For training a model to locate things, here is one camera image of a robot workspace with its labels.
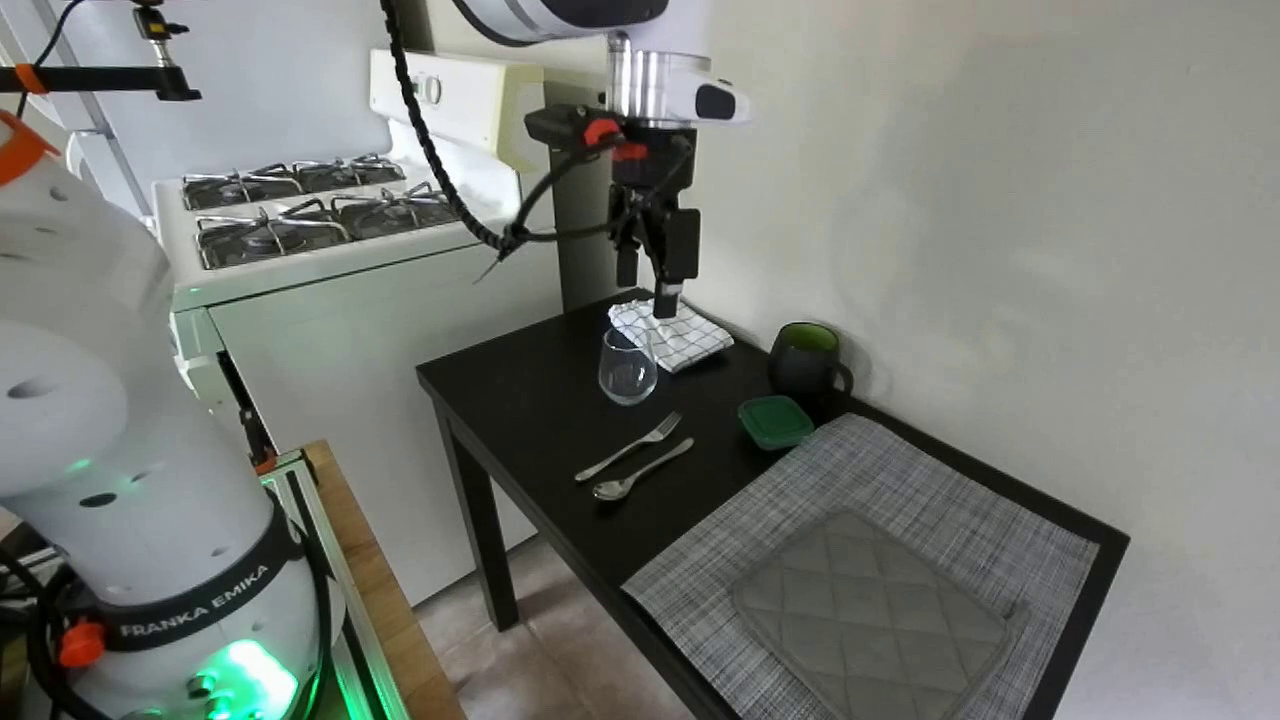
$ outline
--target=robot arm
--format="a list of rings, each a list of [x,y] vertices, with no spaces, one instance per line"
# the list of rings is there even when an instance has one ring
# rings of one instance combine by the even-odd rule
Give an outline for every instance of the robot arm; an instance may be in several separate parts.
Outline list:
[[[615,281],[634,282],[634,249],[656,274],[656,315],[676,311],[694,274],[698,211],[679,207],[692,184],[694,125],[739,119],[739,97],[710,75],[703,28],[710,0],[455,0],[497,45],[606,35],[606,107],[542,107],[526,130],[560,153],[604,136],[613,153],[606,235]]]

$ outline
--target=woven placemat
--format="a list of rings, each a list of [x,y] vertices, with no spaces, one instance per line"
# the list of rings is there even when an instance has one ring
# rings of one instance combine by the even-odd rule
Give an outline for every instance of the woven placemat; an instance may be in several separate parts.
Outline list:
[[[729,589],[835,506],[869,517],[987,607],[1019,607],[1019,630],[1005,664],[961,717],[1022,717],[1087,578],[1094,542],[962,478],[862,416],[824,424],[753,489],[642,564],[624,591],[647,607],[739,717],[826,717],[756,639]]]

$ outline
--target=tiled floor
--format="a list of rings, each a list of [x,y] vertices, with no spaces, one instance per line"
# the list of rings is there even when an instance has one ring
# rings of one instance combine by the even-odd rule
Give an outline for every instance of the tiled floor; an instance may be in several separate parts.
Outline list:
[[[564,559],[510,553],[524,625],[497,630],[477,578],[420,607],[420,625],[472,720],[687,720]]]

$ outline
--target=clear glass cup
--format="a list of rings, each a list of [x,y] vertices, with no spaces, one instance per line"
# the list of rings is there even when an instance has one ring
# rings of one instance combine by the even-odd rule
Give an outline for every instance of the clear glass cup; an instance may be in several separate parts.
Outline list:
[[[598,393],[621,406],[656,393],[656,365],[615,327],[598,338]]]

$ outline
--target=white wall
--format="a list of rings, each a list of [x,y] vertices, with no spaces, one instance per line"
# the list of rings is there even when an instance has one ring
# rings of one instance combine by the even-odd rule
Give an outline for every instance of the white wall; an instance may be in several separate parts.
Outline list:
[[[692,301],[1130,530],[1060,717],[1280,717],[1280,4],[739,0],[714,65]]]

